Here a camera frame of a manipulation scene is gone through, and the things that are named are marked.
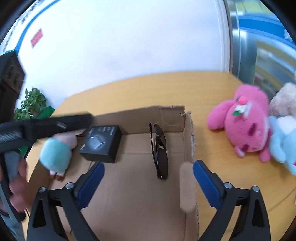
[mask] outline wooden table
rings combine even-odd
[[[278,241],[296,215],[295,177],[274,160],[261,163],[257,153],[238,158],[224,131],[212,132],[206,127],[209,112],[220,102],[232,99],[240,84],[232,74],[220,72],[176,72],[142,76],[71,96],[58,107],[54,115],[83,111],[100,115],[151,105],[185,105],[187,111],[192,111],[197,141],[196,159],[202,159],[222,181],[231,182],[235,187],[259,186],[268,211],[271,240]],[[38,161],[43,143],[35,144],[27,157],[29,175]],[[216,210],[209,206],[198,185],[197,189],[202,234]],[[223,240],[230,237],[238,211],[236,207]]]

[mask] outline gray sleeve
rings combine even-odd
[[[7,227],[10,229],[17,241],[25,241],[22,223],[13,224],[9,217],[0,214]]]

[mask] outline sunglasses lens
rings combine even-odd
[[[157,151],[157,164],[162,179],[168,178],[168,156],[164,149]]]
[[[165,134],[163,133],[163,130],[160,128],[158,124],[154,125],[155,133],[159,136],[161,143],[158,143],[163,148],[166,147],[166,140],[165,140]]]

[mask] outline white wall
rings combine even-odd
[[[45,0],[41,9],[50,2]],[[32,48],[30,40],[40,28],[44,36]],[[12,38],[18,40],[19,32]],[[128,77],[228,71],[223,1],[61,0],[32,23],[19,59],[26,72],[21,99],[33,86],[54,108],[75,93]]]

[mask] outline blue gripper pad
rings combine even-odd
[[[75,193],[76,197],[76,206],[78,209],[85,208],[89,205],[96,189],[98,188],[102,178],[104,177],[105,167],[102,162],[96,162],[92,168],[88,171],[88,173],[84,175],[88,175],[87,179],[84,180],[83,175],[82,178],[82,186]]]
[[[202,161],[196,161],[193,164],[193,174],[211,207],[214,207],[218,210],[221,207],[220,193],[209,176],[211,172]]]

